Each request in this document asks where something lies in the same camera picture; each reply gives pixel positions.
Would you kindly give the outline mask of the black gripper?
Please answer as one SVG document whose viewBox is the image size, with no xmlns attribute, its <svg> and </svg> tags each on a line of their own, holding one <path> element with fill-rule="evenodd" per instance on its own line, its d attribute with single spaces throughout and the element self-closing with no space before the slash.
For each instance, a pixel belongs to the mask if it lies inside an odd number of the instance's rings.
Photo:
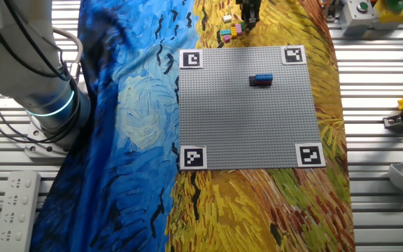
<svg viewBox="0 0 403 252">
<path fill-rule="evenodd" d="M 241 5 L 241 18 L 244 23 L 244 29 L 250 30 L 249 24 L 254 28 L 260 21 L 261 0 L 236 0 L 236 4 Z"/>
</svg>

